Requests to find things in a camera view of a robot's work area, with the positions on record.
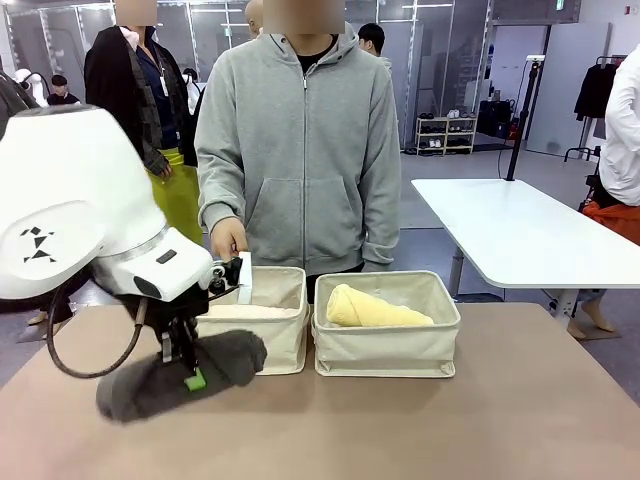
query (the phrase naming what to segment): robot logo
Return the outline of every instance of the robot logo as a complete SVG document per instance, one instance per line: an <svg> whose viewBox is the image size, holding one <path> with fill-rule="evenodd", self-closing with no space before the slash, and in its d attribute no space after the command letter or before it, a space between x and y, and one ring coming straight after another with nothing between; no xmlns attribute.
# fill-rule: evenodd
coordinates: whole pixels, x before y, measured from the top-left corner
<svg viewBox="0 0 640 480"><path fill-rule="evenodd" d="M24 237L30 233L33 235L33 243L36 248L36 253L34 253L31 257L24 257L24 263L27 263L29 260L36 260L38 258L48 258L50 263L55 263L55 259L44 250L40 249L40 246L44 243L44 241L52 235L55 235L55 232L49 232L48 234L43 234L42 230L38 227L33 227L31 229L27 229L20 234L21 237Z"/></svg>

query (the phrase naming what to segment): black pole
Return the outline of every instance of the black pole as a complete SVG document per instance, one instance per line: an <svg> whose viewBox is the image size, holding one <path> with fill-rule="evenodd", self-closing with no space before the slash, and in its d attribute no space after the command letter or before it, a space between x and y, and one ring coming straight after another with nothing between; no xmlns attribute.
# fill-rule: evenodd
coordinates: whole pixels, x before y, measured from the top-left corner
<svg viewBox="0 0 640 480"><path fill-rule="evenodd" d="M524 105L522 106L522 113L520 114L520 123L518 124L516 143L513 146L513 152L511 152L511 163L509 163L509 172L507 173L507 178L505 179L507 180L507 182L513 182L514 180L513 176L516 173L516 164L518 163L518 155L520 155L520 147L522 146L522 139L524 138L524 129L527 124L527 118L529 118L529 104L531 103L531 97L533 97L533 89L536 86L536 78L538 77L539 70L540 63L533 62L533 65L531 65L531 72L529 73L527 95L524 97Z"/></svg>

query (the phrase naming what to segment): hand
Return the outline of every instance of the hand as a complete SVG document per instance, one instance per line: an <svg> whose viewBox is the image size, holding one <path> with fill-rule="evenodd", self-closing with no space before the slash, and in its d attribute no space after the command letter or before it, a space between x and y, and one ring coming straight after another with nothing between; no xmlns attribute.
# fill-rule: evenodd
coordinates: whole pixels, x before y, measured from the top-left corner
<svg viewBox="0 0 640 480"><path fill-rule="evenodd" d="M169 180L171 175L173 175L173 170L171 170L171 165L167 165L167 168L165 168L160 174L160 178L163 180Z"/></svg>
<svg viewBox="0 0 640 480"><path fill-rule="evenodd" d="M239 252L248 252L249 244L242 222L236 217L220 220L211 232L211 248L223 262L237 257Z"/></svg>

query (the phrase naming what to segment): fabric storage basket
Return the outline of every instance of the fabric storage basket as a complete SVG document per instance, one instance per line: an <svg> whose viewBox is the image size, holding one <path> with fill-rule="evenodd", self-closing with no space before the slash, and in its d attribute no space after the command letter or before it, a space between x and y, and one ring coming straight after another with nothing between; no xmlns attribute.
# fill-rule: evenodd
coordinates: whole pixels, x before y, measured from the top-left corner
<svg viewBox="0 0 640 480"><path fill-rule="evenodd" d="M346 284L387 302L430 316L435 325L340 327L327 320L333 289ZM325 275L316 285L313 335L316 371L325 376L447 378L460 314L432 272Z"/></svg>
<svg viewBox="0 0 640 480"><path fill-rule="evenodd" d="M304 368L307 345L307 290L304 270L287 267L254 267L251 305L294 309L284 318L216 319L210 309L197 317L201 337L229 330L249 330L258 335L267 347L267 361L260 375L287 375ZM238 293L211 302L214 305L235 305Z"/></svg>

